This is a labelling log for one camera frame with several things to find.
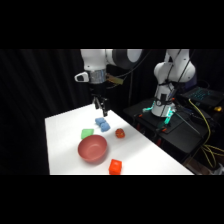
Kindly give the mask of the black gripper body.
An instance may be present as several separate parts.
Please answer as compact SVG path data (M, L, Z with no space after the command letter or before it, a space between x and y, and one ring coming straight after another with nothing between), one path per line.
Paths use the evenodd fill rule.
M90 92L92 96L106 97L106 83L91 84Z

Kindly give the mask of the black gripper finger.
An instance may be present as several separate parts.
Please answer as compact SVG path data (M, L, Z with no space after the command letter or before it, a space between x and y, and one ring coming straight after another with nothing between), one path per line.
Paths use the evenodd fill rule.
M102 98L101 100L101 108L103 111L103 116L106 117L108 115L108 111L109 111L109 99L107 98Z
M96 109L102 109L102 108L101 108L100 100L98 99L97 96L94 96L94 98L93 98L93 103L95 104L95 108L96 108Z

